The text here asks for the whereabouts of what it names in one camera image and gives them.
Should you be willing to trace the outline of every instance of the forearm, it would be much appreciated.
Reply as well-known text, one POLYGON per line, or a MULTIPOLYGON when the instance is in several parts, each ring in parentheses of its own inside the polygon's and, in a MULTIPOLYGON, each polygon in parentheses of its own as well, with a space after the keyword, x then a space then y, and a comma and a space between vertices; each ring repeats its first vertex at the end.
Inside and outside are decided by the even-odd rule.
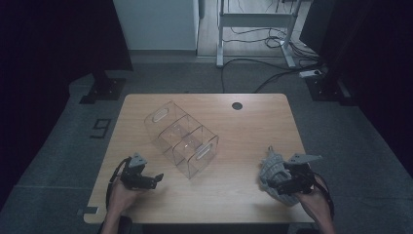
POLYGON ((331 219, 317 220, 317 225, 319 226, 321 234, 335 234, 333 221, 331 219))
POLYGON ((121 219, 121 213, 108 212, 103 222, 103 228, 101 234, 117 234, 119 228, 119 221, 121 219))

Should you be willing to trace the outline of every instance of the black curtain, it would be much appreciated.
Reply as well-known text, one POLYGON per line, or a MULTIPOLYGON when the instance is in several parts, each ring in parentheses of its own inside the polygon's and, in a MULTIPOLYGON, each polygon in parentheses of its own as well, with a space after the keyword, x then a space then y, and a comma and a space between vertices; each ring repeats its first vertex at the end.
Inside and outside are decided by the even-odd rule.
POLYGON ((111 0, 0 3, 0 206, 54 127, 70 82, 121 69, 131 60, 111 0))

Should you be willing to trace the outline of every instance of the wall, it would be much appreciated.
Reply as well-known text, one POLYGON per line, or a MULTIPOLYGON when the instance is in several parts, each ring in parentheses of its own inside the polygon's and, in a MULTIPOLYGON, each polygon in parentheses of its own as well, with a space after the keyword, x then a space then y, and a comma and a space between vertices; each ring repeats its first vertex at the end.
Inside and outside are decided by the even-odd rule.
POLYGON ((114 0, 129 50, 196 51, 198 0, 114 0))

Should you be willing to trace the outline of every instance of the dark background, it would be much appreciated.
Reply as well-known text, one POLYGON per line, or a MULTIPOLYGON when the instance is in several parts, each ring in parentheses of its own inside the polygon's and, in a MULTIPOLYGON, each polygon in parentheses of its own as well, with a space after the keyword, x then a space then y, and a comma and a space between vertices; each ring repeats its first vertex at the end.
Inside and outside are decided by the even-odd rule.
POLYGON ((345 85, 413 176, 413 18, 407 1, 315 0, 300 39, 328 65, 325 93, 345 85))
POLYGON ((64 109, 70 82, 131 70, 131 61, 110 0, 2 1, 0 43, 3 205, 64 109))

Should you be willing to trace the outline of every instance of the human hand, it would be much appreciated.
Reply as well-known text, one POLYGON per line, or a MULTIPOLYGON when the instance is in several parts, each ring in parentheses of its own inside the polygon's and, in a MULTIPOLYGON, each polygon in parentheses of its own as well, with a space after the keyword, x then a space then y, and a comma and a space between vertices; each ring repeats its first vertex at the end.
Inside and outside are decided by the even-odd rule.
POLYGON ((127 189, 117 176, 112 183, 108 212, 120 214, 129 208, 147 189, 127 189))
POLYGON ((146 191, 147 189, 127 189, 121 180, 116 177, 112 183, 109 206, 103 222, 101 234, 118 233, 122 212, 129 208, 136 199, 146 191))
MULTIPOLYGON (((327 186, 318 175, 316 175, 316 181, 327 189, 327 186)), ((335 233, 328 203, 316 186, 309 194, 295 193, 294 195, 300 201, 304 211, 317 223, 322 233, 335 233)))

